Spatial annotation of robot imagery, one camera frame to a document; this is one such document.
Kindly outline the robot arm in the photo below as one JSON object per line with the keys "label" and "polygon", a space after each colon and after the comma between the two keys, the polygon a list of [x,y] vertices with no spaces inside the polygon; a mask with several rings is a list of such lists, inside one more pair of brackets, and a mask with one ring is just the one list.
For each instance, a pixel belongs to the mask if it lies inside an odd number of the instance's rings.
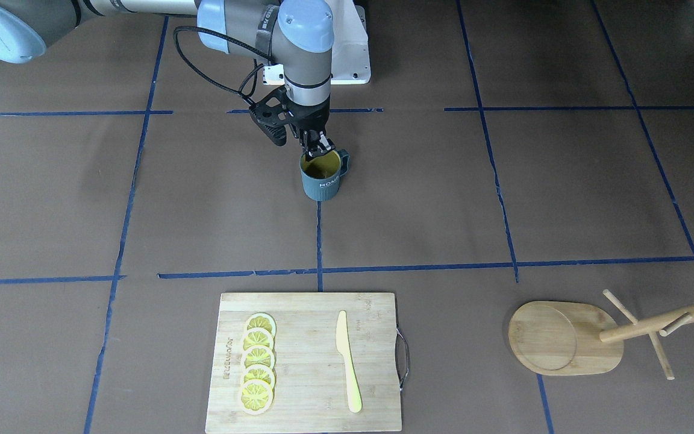
{"label": "robot arm", "polygon": [[133,14],[193,16],[204,46],[254,59],[254,80],[266,65],[281,65],[282,86],[254,101],[243,86],[231,93],[248,104],[256,126],[277,146],[292,133],[306,160],[335,149],[328,139],[333,11],[325,1],[0,1],[0,60],[27,63],[93,17]]}

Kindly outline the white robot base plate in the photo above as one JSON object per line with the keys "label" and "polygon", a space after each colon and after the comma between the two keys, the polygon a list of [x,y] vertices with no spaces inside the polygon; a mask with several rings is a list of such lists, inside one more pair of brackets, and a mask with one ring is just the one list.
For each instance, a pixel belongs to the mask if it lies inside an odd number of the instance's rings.
{"label": "white robot base plate", "polygon": [[264,58],[277,42],[303,42],[308,48],[330,46],[332,85],[368,83],[371,77],[366,8],[353,1],[291,1],[262,8],[251,41]]}

